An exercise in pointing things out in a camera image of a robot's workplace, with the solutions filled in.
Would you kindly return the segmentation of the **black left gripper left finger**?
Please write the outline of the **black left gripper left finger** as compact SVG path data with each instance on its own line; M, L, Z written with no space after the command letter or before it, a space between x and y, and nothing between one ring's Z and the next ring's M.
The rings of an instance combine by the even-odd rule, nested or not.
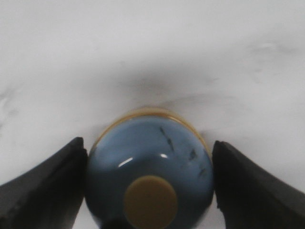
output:
M71 229L84 196L83 138L0 187L2 229Z

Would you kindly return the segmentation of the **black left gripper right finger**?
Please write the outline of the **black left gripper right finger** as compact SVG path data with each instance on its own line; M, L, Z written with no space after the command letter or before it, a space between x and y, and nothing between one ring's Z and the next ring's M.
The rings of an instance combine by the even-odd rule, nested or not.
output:
M268 173L227 142L212 161L217 206L227 229L303 229L305 195Z

